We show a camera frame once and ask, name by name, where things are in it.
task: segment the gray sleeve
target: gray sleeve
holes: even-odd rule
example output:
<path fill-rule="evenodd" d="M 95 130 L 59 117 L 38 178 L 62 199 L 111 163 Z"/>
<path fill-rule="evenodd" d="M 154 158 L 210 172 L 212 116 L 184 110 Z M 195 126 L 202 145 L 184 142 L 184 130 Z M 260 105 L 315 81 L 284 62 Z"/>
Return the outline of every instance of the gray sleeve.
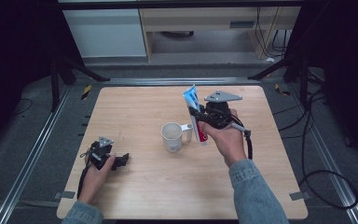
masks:
<path fill-rule="evenodd" d="M 281 204 L 253 161 L 232 164 L 229 176 L 240 223 L 289 223 Z"/>
<path fill-rule="evenodd" d="M 75 202 L 62 224 L 100 224 L 103 214 L 97 208 L 82 202 Z"/>

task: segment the wrist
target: wrist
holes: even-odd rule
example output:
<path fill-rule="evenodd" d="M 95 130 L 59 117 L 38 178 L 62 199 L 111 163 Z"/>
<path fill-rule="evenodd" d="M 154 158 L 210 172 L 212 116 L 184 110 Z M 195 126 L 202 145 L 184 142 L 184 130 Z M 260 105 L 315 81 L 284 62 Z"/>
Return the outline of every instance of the wrist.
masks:
<path fill-rule="evenodd" d="M 227 166 L 230 167 L 235 162 L 243 161 L 243 160 L 246 160 L 246 159 L 248 159 L 248 158 L 246 157 L 246 154 L 244 152 L 239 153 L 237 155 L 232 155 L 230 158 L 227 159 Z"/>
<path fill-rule="evenodd" d="M 87 204 L 92 204 L 92 202 L 93 202 L 93 199 L 91 199 L 91 197 L 88 197 L 88 196 L 82 195 L 82 194 L 80 194 L 80 196 L 77 200 L 79 202 L 87 203 Z"/>

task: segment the metal bracket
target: metal bracket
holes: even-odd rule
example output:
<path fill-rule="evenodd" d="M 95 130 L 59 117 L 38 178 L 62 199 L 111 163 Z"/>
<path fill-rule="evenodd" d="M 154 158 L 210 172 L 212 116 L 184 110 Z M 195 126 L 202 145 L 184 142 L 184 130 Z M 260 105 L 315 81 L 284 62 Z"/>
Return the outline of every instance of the metal bracket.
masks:
<path fill-rule="evenodd" d="M 290 194 L 290 198 L 292 198 L 292 201 L 296 201 L 299 199 L 304 199 L 307 200 L 309 198 L 311 198 L 310 194 L 308 192 L 296 192 L 296 193 L 291 193 Z"/>
<path fill-rule="evenodd" d="M 75 193 L 73 191 L 63 191 L 63 192 L 59 192 L 57 191 L 53 198 L 54 199 L 61 199 L 61 198 L 67 198 L 67 199 L 73 199 L 75 196 Z"/>
<path fill-rule="evenodd" d="M 113 140 L 100 136 L 100 147 L 106 147 L 113 144 Z"/>
<path fill-rule="evenodd" d="M 224 91 L 216 91 L 215 93 L 212 93 L 211 95 L 205 97 L 205 101 L 214 103 L 237 101 L 241 99 L 242 97 L 240 95 L 235 95 Z"/>

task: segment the white cup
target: white cup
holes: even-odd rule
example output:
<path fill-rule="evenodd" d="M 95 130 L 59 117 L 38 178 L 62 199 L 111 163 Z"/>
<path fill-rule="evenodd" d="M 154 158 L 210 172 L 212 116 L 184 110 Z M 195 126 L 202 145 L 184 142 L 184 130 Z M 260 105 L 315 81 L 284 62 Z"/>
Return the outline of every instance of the white cup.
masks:
<path fill-rule="evenodd" d="M 177 152 L 182 147 L 183 132 L 187 133 L 186 140 L 191 142 L 191 135 L 193 131 L 192 124 L 180 125 L 178 123 L 169 122 L 164 124 L 161 128 L 162 141 L 165 149 L 170 152 Z"/>

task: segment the cup handle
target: cup handle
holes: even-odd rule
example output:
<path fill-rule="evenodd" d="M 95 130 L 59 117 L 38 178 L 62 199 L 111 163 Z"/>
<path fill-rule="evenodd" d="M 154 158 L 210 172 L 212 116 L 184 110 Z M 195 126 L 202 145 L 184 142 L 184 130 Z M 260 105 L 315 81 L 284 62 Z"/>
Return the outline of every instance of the cup handle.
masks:
<path fill-rule="evenodd" d="M 186 132 L 186 140 L 187 142 L 191 142 L 191 136 L 193 135 L 193 125 L 192 124 L 184 124 L 181 125 L 182 132 Z"/>

